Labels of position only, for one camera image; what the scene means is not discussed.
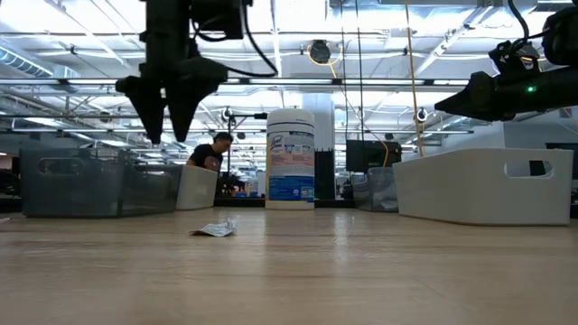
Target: clear plastic bin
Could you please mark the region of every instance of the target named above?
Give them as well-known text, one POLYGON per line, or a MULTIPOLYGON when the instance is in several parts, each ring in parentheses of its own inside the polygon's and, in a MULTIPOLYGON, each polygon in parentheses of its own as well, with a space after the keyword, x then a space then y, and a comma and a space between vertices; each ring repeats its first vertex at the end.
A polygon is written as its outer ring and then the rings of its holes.
POLYGON ((108 148, 22 150, 27 217, 115 218, 174 211, 182 167, 135 166, 108 148))
POLYGON ((398 212, 394 172, 391 167, 370 168, 368 174, 351 175, 355 207, 367 211, 398 212))

